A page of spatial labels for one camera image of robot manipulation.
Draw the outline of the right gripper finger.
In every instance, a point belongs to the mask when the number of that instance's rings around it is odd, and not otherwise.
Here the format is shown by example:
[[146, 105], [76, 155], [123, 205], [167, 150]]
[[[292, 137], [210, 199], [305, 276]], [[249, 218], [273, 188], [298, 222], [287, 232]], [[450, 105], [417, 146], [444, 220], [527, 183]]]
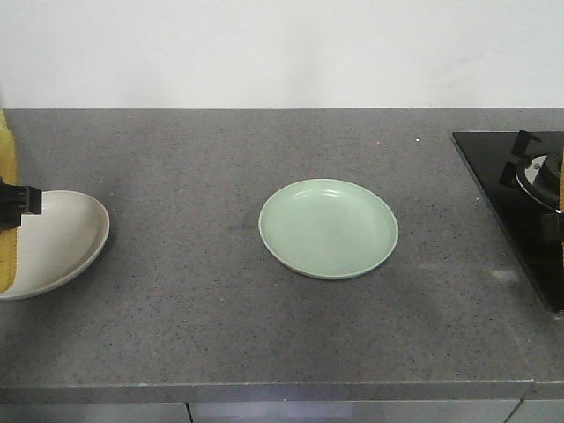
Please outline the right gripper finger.
[[541, 229], [545, 241], [563, 241], [563, 213], [553, 212], [541, 216]]

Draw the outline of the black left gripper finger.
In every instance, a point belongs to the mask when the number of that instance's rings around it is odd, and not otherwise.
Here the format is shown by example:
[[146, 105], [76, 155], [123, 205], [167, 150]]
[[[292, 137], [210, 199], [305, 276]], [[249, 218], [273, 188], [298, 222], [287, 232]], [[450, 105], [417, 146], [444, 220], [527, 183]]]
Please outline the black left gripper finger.
[[41, 214], [41, 190], [1, 180], [1, 227], [19, 227], [21, 216]]

